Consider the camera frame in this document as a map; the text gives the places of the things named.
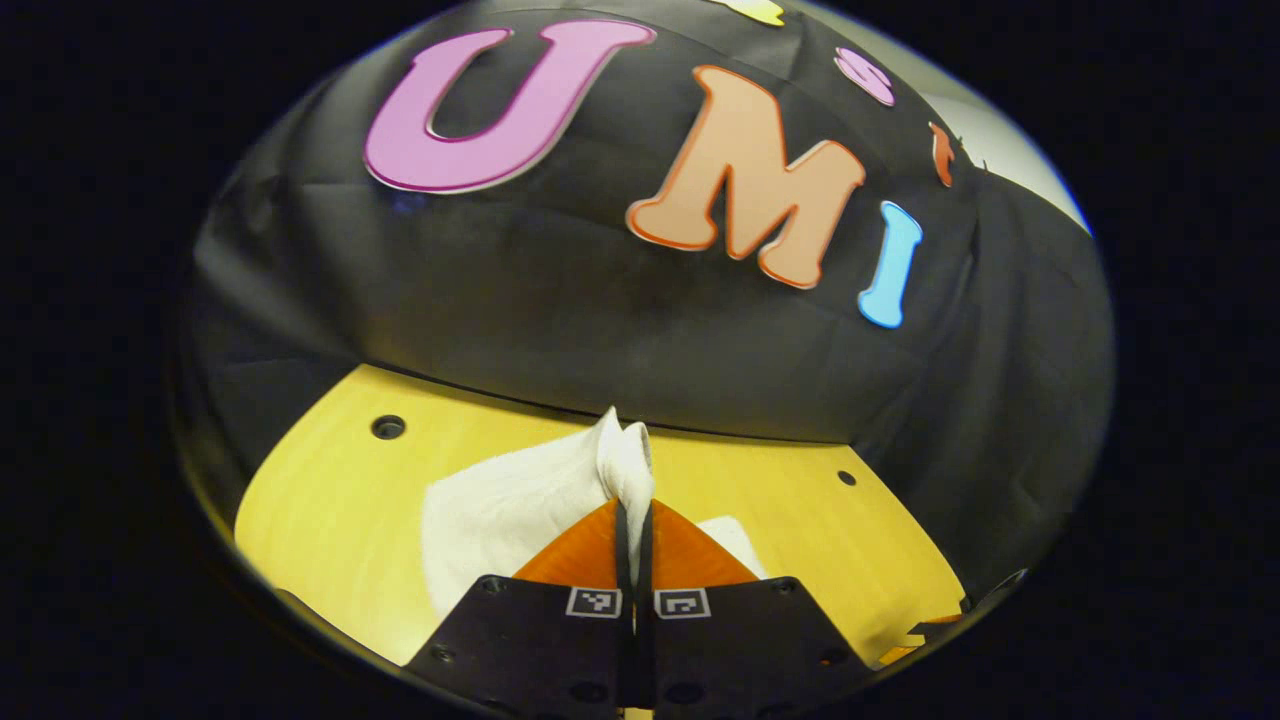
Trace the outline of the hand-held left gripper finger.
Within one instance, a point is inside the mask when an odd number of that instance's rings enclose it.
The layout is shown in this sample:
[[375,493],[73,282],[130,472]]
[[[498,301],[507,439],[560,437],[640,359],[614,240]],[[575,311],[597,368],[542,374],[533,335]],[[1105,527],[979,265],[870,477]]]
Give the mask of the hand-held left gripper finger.
[[636,700],[657,714],[818,714],[873,671],[795,577],[759,579],[690,520],[649,507]]
[[627,514],[612,500],[517,571],[480,575],[403,674],[489,714],[620,714],[634,611]]

